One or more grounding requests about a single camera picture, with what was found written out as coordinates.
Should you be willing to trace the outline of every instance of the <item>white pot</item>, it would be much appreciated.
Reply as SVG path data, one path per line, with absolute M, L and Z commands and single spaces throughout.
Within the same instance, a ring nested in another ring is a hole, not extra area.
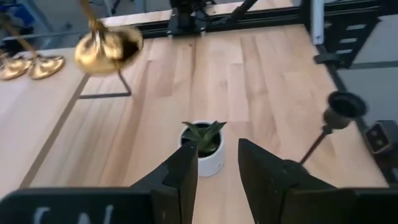
M 195 121 L 193 124 L 213 124 L 213 122 L 209 121 Z M 188 129 L 185 127 L 178 139 L 178 146 L 181 147 L 181 136 Z M 218 171 L 223 168 L 224 158 L 225 158 L 225 147 L 224 147 L 224 134 L 223 131 L 220 131 L 220 145 L 217 150 L 208 157 L 199 158 L 198 160 L 198 175 L 201 177 L 210 177 L 218 173 Z

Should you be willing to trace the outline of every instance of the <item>black candlestick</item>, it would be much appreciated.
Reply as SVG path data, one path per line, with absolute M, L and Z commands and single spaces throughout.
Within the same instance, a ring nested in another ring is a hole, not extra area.
M 364 116 L 367 112 L 365 102 L 360 97 L 348 92 L 334 91 L 328 97 L 328 104 L 329 107 L 323 113 L 325 125 L 322 127 L 322 133 L 301 159 L 301 165 L 308 160 L 324 138 L 334 129 L 344 129 L 349 122 Z

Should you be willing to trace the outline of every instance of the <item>wooden table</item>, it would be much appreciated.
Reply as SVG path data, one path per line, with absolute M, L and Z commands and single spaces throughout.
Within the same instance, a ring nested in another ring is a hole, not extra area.
M 239 3 L 209 13 L 231 12 Z M 253 9 L 287 7 L 263 0 Z M 105 19 L 111 26 L 166 20 L 170 11 Z M 335 86 L 303 26 L 145 40 L 125 69 L 133 96 L 77 101 L 31 187 L 129 186 L 175 150 L 182 121 L 227 121 L 226 158 L 198 180 L 194 223 L 253 223 L 238 169 L 238 139 L 299 160 L 320 134 Z M 122 91 L 116 76 L 91 78 L 85 93 Z M 338 187 L 387 186 L 355 124 L 327 136 L 305 167 Z
M 0 82 L 0 196 L 29 186 L 88 81 L 73 63 L 73 49 L 41 53 L 64 55 L 65 67 L 44 80 L 23 75 Z

